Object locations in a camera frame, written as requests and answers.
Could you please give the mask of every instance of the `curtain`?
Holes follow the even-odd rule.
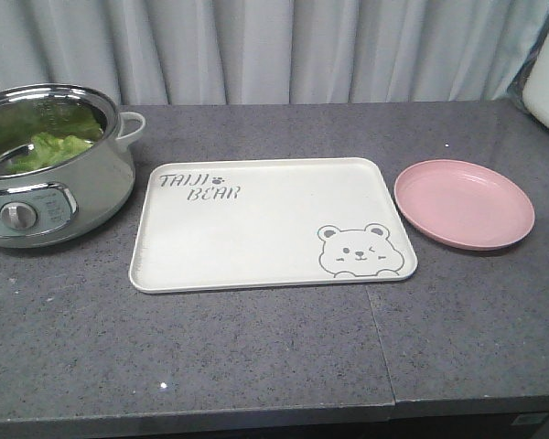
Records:
[[[489,100],[549,0],[0,0],[0,90],[119,103]]]

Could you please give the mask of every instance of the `white tray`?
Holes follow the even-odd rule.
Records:
[[[416,265],[369,160],[175,163],[148,181],[130,280],[157,294],[396,281]]]

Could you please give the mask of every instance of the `silver knob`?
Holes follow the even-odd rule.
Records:
[[[37,213],[28,204],[14,201],[0,209],[0,218],[10,229],[26,230],[37,222]]]

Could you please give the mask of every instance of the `bear illustration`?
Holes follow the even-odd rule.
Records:
[[[364,230],[323,226],[318,231],[323,241],[319,263],[326,272],[339,278],[398,274],[404,257],[393,247],[389,235],[386,227],[376,223]]]

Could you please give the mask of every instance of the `plate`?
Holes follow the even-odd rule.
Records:
[[[444,244],[495,250],[533,228],[533,204],[507,177],[457,160],[407,167],[394,183],[400,211],[417,229]]]
[[[173,163],[149,178],[130,279],[160,294],[398,281],[416,264],[369,160]]]

